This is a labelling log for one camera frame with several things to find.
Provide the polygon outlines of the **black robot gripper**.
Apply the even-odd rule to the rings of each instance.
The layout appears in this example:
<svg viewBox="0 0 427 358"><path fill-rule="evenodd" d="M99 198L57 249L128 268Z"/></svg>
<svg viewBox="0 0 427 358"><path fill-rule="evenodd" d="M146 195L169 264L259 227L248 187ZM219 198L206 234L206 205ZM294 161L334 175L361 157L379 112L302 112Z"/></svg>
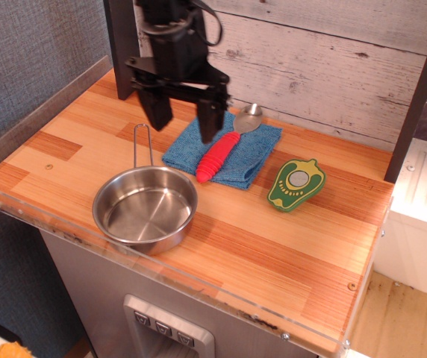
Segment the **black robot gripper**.
<svg viewBox="0 0 427 358"><path fill-rule="evenodd" d="M169 98L196 103L202 142L212 142L222 129L229 94L227 74L208 62L209 48L204 22L144 22L152 55L130 57L133 86L150 125L162 131L172 119Z"/></svg>

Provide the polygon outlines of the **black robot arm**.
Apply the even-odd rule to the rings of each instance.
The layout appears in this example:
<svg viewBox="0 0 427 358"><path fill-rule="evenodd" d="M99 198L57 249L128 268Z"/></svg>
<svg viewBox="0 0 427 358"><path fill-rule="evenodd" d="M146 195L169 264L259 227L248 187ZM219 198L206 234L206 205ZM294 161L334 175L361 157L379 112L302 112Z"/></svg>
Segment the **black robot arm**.
<svg viewBox="0 0 427 358"><path fill-rule="evenodd" d="M171 99L195 104L203 143L222 129L228 109L227 74L208 62L203 14L214 11L203 1L138 1L152 56L133 57L127 65L132 86L151 126L161 131L172 119Z"/></svg>

